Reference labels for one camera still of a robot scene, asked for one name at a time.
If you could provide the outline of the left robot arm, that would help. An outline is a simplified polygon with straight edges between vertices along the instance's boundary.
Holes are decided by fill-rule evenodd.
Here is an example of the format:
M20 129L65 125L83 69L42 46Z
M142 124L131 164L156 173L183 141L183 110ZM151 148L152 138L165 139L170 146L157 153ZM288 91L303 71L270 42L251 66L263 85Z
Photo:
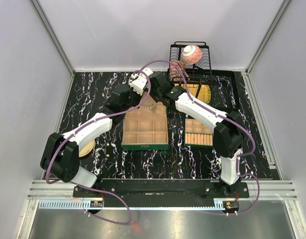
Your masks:
M40 167L47 175L57 177L56 181L72 182L84 186L84 192L96 197L101 192L97 176L80 166L79 153L101 134L109 131L124 119L130 108L137 106L146 86L118 85L103 108L90 120L67 133L53 133L49 136Z

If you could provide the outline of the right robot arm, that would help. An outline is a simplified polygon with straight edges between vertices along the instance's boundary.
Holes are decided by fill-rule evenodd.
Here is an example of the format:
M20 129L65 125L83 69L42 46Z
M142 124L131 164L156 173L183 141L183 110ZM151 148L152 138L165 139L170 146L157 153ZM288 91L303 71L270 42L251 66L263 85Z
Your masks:
M242 151L245 133L237 124L236 112L219 111L198 100L188 91L175 86L162 72L149 75L150 96L166 107L185 113L209 128L213 134L213 148L221 158L220 183L217 186L224 197L232 197L238 191L241 179L238 175L237 156Z

